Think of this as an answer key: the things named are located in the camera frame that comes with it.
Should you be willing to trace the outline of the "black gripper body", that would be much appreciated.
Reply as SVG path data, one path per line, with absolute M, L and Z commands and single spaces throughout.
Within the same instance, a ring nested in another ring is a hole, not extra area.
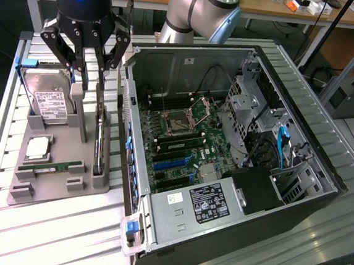
M 70 40 L 82 39 L 84 48 L 104 46 L 114 31 L 112 0 L 56 0 L 57 23 Z

